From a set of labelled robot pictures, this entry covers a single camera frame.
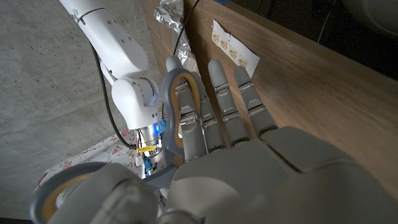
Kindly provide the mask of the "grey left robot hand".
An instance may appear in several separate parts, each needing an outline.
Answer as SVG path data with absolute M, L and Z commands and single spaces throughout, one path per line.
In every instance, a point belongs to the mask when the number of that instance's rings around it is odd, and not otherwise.
M 219 60 L 208 71 L 228 142 L 218 134 L 198 75 L 167 60 L 164 144 L 185 162 L 140 179 L 92 162 L 57 174 L 38 193 L 47 223 L 396 223 L 397 201 L 364 168 L 305 131 L 278 127 L 243 67 L 234 77 L 256 132 L 249 139 Z

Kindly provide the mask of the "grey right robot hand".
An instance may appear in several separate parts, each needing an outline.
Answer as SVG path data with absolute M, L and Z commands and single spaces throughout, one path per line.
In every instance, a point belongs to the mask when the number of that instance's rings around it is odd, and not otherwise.
M 159 140 L 159 127 L 157 124 L 136 130 L 136 165 L 139 168 L 139 177 L 146 177 L 164 169 L 165 156 Z

